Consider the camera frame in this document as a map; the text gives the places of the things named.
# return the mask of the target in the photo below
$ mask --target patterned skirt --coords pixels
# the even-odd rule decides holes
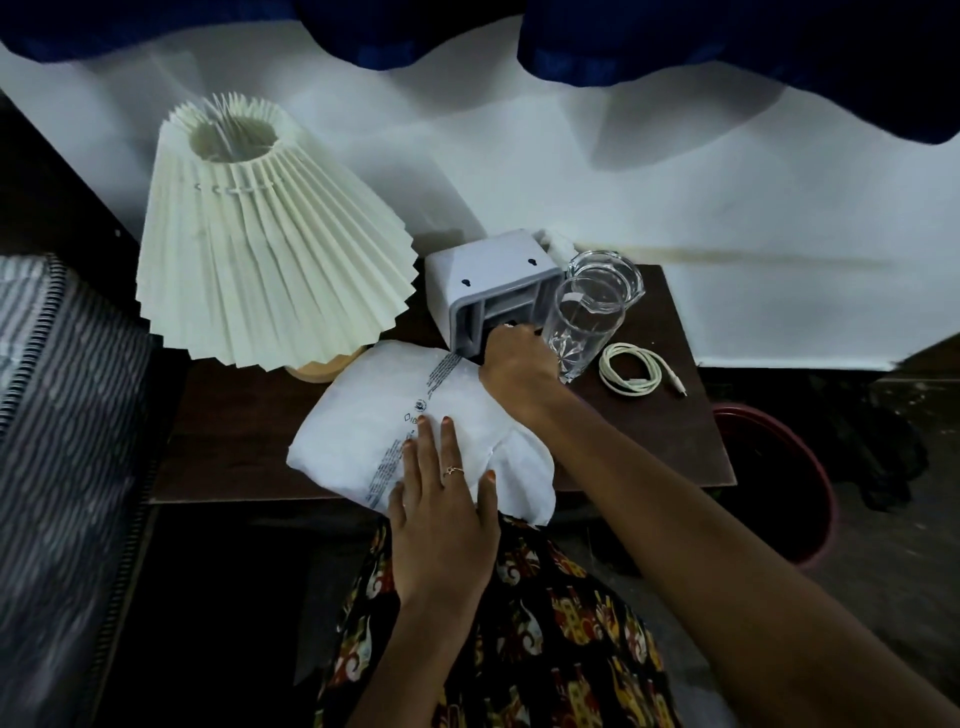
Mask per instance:
[[[680,726],[653,638],[622,599],[534,526],[500,517],[496,568],[434,726]],[[349,719],[394,628],[384,522],[337,626],[315,728]]]

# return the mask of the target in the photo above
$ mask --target lamp base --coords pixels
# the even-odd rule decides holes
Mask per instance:
[[[354,353],[334,356],[325,364],[321,364],[319,361],[311,361],[299,369],[294,369],[293,367],[284,367],[284,369],[287,370],[287,374],[295,376],[302,381],[308,381],[311,384],[329,384],[337,378],[338,374],[347,368],[350,362],[366,350],[367,347],[360,347]]]

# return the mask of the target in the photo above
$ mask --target blue curtain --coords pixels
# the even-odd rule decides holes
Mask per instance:
[[[0,8],[0,39],[69,61],[181,28],[298,19],[337,58],[386,70],[519,13],[519,61],[548,81],[613,85],[720,60],[907,139],[960,130],[960,3],[949,0],[35,0]]]

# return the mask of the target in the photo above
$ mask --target left hand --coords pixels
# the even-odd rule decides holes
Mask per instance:
[[[438,454],[421,415],[417,440],[403,444],[403,482],[390,495],[388,513],[401,614],[443,622],[459,650],[493,572],[500,523],[494,473],[480,479],[474,506],[463,471],[445,474],[451,467],[463,467],[453,421],[441,423]]]

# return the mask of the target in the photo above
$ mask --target hand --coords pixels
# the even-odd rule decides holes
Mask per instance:
[[[403,444],[403,482],[390,495],[394,583],[400,613],[448,630],[459,651],[500,543],[495,475],[484,473],[474,506],[463,472],[443,475],[463,467],[453,421],[441,423],[439,457],[430,421],[421,415],[417,426],[417,440]]]
[[[515,420],[535,430],[545,402],[565,392],[557,355],[529,324],[495,328],[487,339],[480,381]]]

